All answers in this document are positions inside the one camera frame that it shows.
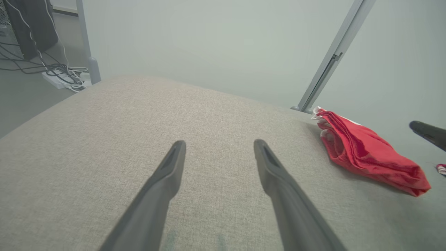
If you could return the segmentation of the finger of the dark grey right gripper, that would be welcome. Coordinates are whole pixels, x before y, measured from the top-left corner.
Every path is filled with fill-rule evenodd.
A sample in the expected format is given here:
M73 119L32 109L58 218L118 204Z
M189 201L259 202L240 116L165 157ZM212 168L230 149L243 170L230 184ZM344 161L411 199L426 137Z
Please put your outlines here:
M411 121L409 127L416 135L419 135L446 152L446 129L435 127L421 121Z

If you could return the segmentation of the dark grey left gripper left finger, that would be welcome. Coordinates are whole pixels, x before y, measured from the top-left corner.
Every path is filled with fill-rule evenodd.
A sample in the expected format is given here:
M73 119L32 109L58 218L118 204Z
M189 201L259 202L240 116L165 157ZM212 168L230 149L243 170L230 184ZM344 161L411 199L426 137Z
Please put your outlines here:
M170 201L179 191L186 143L176 141L99 251L158 251Z

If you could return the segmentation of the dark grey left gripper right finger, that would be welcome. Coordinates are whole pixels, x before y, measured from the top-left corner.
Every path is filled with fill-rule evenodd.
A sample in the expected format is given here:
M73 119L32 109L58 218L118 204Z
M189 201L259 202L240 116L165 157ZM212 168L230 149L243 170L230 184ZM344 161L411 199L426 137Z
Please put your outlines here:
M270 197L285 251L347 251L294 178L261 139L254 141L261 185Z

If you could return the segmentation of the red garment with white trim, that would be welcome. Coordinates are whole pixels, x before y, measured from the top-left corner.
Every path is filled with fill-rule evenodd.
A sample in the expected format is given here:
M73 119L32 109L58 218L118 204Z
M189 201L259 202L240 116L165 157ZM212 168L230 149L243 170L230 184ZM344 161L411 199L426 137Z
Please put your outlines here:
M422 168L398 154L373 130L325 110L313 109L330 159L351 173L371 178L414 197L431 189Z

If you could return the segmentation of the grey fabric sofa cushion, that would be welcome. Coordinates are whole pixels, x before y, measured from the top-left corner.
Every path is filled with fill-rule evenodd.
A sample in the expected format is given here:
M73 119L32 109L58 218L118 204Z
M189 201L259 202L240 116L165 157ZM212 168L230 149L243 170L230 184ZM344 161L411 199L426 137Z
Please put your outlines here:
M305 113L153 77L112 78L0 139L0 251L97 251L174 142L186 142L161 250L283 251L263 139L350 251L446 251L446 178L420 197L330 161Z

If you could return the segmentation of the black computer tower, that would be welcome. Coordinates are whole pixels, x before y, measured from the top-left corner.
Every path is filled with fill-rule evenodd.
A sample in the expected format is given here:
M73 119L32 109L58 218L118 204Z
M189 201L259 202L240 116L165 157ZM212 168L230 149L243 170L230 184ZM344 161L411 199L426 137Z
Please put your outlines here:
M11 24L9 36L0 45L23 59L55 46L59 39L53 24L50 0L3 0Z

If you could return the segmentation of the grey vented metal box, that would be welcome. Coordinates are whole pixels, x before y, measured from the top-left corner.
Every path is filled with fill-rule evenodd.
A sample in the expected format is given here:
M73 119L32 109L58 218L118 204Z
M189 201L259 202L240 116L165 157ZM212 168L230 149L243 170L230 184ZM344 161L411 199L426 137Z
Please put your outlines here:
M3 3L0 0L0 38L9 36L11 24L9 22L9 17Z

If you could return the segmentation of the grey partition end post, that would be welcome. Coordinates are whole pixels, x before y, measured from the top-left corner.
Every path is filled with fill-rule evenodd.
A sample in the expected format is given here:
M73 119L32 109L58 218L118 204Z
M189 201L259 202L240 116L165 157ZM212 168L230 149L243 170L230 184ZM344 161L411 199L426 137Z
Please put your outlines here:
M78 12L82 40L83 40L83 47L84 47L85 54L86 54L86 57L88 60L90 81L91 81L91 84L94 85L101 81L101 75L100 75L98 61L95 57L92 57L92 55L91 55L91 48L90 48L90 43L89 43L89 39L88 39L88 32L87 32L83 0L76 0L76 7L77 7L77 12Z

